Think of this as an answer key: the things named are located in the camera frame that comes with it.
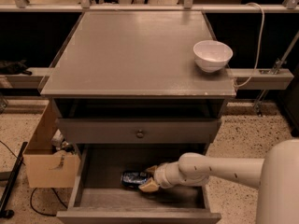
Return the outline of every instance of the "concrete floor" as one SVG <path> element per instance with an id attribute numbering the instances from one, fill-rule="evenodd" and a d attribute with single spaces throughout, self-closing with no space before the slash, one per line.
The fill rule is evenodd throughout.
<path id="1" fill-rule="evenodd" d="M 22 142 L 29 141 L 47 101 L 8 100 L 9 104 L 0 115 L 0 140 L 18 155 Z M 222 125 L 207 155 L 212 157 L 263 158 L 267 151 L 280 141 L 291 139 L 291 127 L 274 103 L 263 104 L 263 117 L 253 111 L 252 103 L 230 103 L 222 117 Z M 0 171 L 9 171 L 15 158 L 0 145 Z M 43 217 L 35 213 L 29 203 L 33 189 L 22 166 L 16 185 L 7 205 L 13 209 L 12 219 L 0 219 L 0 223 L 49 223 L 61 224 L 56 217 Z M 0 192 L 4 182 L 0 183 Z M 219 224 L 255 223 L 257 190 L 212 177 L 206 185 L 212 212 L 222 215 Z M 57 189 L 65 203 L 72 189 Z M 64 210 L 50 189 L 38 189 L 34 206 L 46 213 Z"/>

